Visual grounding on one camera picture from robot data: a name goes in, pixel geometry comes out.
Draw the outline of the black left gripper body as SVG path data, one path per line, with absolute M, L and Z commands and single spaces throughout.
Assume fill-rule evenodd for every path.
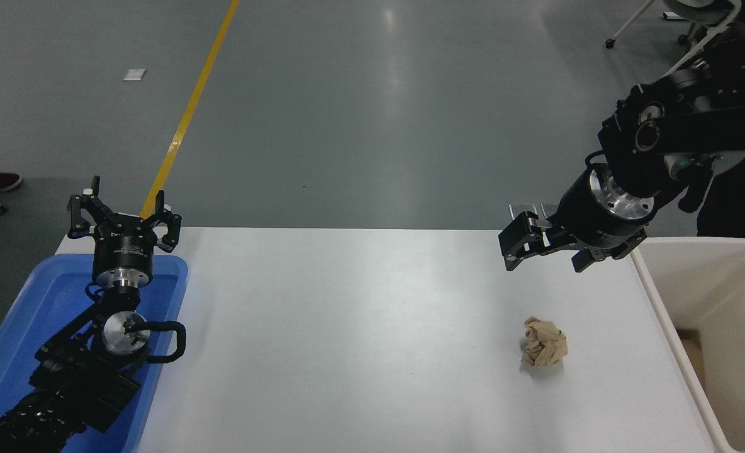
M 151 230 L 137 232 L 142 221 L 137 216 L 120 216 L 115 224 L 100 223 L 94 227 L 94 274 L 114 269 L 153 272 L 157 236 Z

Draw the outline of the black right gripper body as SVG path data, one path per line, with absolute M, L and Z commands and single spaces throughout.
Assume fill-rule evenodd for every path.
M 614 249 L 647 224 L 647 198 L 620 188 L 609 170 L 586 170 L 562 196 L 557 224 L 596 249 Z

